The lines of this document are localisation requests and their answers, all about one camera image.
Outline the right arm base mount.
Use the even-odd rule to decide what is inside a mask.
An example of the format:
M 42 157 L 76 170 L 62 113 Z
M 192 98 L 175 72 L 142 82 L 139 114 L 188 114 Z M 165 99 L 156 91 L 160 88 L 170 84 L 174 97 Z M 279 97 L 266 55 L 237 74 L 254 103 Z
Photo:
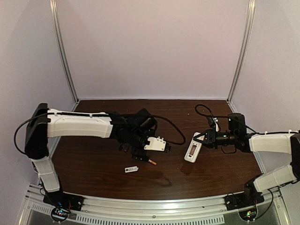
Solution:
M 262 194 L 258 193 L 251 187 L 246 187 L 244 192 L 229 193 L 224 197 L 225 206 L 228 211 L 241 209 L 249 206 L 255 206 L 258 203 L 264 202 Z

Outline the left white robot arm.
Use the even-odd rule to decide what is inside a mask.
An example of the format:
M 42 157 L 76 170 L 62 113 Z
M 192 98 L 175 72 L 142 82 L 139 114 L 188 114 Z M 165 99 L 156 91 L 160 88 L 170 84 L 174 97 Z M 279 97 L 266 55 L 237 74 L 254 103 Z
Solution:
M 95 136 L 128 144 L 144 160 L 147 150 L 163 151 L 165 141 L 153 134 L 156 121 L 145 109 L 135 114 L 65 112 L 41 103 L 26 127 L 25 154 L 32 161 L 48 193 L 59 192 L 60 182 L 49 156 L 48 138 Z

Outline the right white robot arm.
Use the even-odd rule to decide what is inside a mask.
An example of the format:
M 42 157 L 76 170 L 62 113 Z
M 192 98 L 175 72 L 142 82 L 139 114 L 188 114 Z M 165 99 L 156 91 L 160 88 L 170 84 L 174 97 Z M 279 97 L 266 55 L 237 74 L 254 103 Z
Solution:
M 196 132 L 185 155 L 185 160 L 195 162 L 202 146 L 217 149 L 232 145 L 236 150 L 245 153 L 273 152 L 291 156 L 291 161 L 271 172 L 264 173 L 245 184 L 245 194 L 258 195 L 265 190 L 297 183 L 300 180 L 300 133 L 299 131 L 285 132 L 252 132 L 245 124 L 241 113 L 231 113 L 226 116 L 228 131 L 219 130 L 217 118 L 207 116 L 210 128 L 204 132 Z

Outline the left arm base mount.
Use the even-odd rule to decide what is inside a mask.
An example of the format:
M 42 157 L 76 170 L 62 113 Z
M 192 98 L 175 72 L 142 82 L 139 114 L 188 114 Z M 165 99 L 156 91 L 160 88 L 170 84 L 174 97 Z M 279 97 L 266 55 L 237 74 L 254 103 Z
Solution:
M 81 211 L 83 196 L 67 194 L 61 191 L 46 192 L 43 202 L 67 210 Z

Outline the orange battery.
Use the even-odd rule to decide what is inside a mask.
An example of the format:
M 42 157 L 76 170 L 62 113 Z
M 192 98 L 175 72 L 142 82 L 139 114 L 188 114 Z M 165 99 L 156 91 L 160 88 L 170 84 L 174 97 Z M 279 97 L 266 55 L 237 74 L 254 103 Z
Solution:
M 152 165 L 157 165 L 156 162 L 154 162 L 154 161 L 152 161 L 152 160 L 150 160 L 150 159 L 148 160 L 148 162 L 151 163 Z

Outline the white battery cover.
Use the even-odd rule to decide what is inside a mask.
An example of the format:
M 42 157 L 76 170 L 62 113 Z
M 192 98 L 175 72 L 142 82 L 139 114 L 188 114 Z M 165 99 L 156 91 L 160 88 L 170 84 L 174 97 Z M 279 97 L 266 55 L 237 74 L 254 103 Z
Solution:
M 137 172 L 139 170 L 138 166 L 131 166 L 131 167 L 126 167 L 125 168 L 125 173 L 133 173 L 133 172 Z

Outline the white remote control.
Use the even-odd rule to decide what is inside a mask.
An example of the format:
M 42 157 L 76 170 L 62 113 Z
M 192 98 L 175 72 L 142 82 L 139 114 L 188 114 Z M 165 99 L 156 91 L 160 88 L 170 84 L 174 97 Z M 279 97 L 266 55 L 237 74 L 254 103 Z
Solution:
M 198 157 L 201 147 L 202 147 L 201 142 L 194 142 L 192 138 L 189 147 L 186 151 L 186 154 L 184 156 L 184 159 L 190 163 L 194 163 Z

